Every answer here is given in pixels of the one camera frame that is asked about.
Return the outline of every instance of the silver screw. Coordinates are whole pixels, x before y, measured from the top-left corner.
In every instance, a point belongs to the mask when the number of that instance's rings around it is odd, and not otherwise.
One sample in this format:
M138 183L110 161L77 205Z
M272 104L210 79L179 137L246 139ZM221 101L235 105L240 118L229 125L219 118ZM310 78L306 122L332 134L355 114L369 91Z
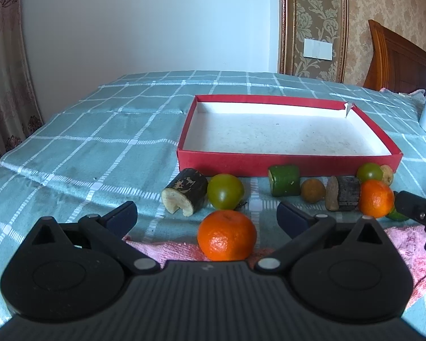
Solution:
M262 269L276 269L281 265L281 262L275 258L263 258L258 261Z
M134 266L141 271L145 271L156 266L156 262L151 258L140 258L134 261Z

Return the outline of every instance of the white wall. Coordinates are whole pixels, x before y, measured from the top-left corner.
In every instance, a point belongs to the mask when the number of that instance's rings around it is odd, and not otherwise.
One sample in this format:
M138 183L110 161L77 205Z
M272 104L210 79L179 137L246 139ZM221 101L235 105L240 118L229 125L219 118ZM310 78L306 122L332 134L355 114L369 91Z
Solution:
M279 0L22 0L45 121L123 74L276 72Z

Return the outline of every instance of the light switch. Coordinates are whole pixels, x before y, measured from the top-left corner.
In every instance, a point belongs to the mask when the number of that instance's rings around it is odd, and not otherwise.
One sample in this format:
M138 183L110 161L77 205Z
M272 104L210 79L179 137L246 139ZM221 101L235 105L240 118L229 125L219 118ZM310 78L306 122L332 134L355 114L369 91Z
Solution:
M303 56L305 58L333 60L333 44L305 38Z

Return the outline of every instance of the ribbed gray surface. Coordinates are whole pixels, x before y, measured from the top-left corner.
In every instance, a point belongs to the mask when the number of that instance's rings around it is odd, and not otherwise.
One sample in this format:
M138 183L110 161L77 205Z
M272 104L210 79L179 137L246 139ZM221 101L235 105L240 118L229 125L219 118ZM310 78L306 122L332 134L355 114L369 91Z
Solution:
M157 275L134 278L112 307L89 319L47 325L15 317L0 330L0 341L423 339L401 320L353 327L317 317L281 279L253 273L244 262L169 263Z

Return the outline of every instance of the curtain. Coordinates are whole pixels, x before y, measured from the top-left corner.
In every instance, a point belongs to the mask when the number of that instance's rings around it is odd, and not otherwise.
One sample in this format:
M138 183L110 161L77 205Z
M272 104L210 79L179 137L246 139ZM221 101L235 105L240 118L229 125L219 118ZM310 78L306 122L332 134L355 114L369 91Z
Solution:
M20 0L0 0L0 158L41 126L25 58Z

